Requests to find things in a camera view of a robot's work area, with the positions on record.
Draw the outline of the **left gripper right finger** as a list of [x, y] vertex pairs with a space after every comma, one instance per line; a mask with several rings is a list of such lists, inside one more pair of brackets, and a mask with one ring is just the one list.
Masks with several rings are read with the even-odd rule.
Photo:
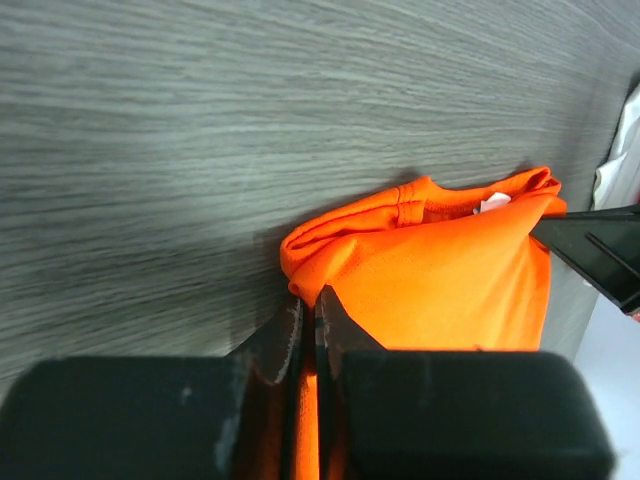
[[383, 347], [325, 287], [315, 307], [323, 479], [607, 479], [579, 372], [550, 352]]

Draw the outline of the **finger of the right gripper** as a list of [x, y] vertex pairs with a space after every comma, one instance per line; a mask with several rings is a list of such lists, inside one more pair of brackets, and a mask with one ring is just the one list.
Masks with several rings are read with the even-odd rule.
[[639, 206], [543, 216], [532, 237], [626, 315], [639, 313]]

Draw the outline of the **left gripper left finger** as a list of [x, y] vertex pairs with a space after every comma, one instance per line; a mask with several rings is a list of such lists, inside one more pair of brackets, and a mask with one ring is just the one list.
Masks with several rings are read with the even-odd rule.
[[303, 305], [224, 356], [40, 361], [1, 407], [5, 479], [287, 479]]

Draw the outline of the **orange t shirt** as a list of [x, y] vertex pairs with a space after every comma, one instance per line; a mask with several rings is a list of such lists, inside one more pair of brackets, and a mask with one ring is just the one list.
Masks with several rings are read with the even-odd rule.
[[325, 287], [383, 347], [402, 351], [535, 352], [550, 296], [549, 251], [531, 232], [562, 215], [546, 167], [447, 190], [420, 178], [328, 212], [282, 242], [304, 323], [291, 475], [319, 475], [315, 307]]

